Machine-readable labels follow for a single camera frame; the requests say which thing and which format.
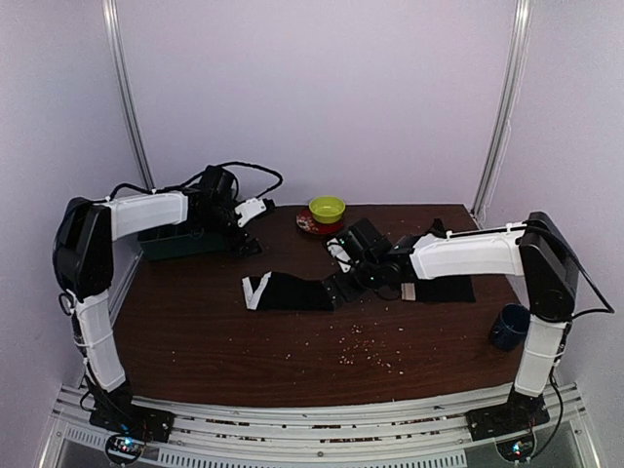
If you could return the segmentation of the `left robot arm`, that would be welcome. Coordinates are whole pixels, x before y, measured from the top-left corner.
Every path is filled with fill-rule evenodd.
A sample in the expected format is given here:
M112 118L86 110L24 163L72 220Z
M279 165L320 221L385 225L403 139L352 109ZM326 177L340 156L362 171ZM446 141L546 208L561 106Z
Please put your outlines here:
M275 209L259 195L242 202L217 200L207 189L170 188L137 195L90 200L72 199L55 235L53 269L63 313L71 320L74 343L92 385L97 409L120 433L134 431L140 413L132 405L131 385L119 357L109 311L115 271L115 245L138 234L192 222L228 238L234 250L258 248L247 225Z

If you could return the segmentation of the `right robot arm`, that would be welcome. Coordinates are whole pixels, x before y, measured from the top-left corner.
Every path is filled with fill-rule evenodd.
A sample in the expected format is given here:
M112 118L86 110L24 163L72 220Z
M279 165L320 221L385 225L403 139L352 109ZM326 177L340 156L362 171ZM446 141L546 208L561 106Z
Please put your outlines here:
M333 307L383 287L446 283L474 276L521 277L529 299L528 326L519 368L506 403L496 406L506 429L522 429L544 407L543 392L565 352L579 268L549 216L453 232L439 224L390 243L365 218L327 243L338 272L321 283Z

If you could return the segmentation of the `black underwear white trim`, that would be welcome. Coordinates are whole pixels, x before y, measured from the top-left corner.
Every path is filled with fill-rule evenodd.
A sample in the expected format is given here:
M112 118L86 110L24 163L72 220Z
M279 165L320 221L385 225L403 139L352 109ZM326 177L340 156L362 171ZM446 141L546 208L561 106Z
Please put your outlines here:
M251 311L333 311L330 292L319 280L304 280L282 272L267 272L241 280Z

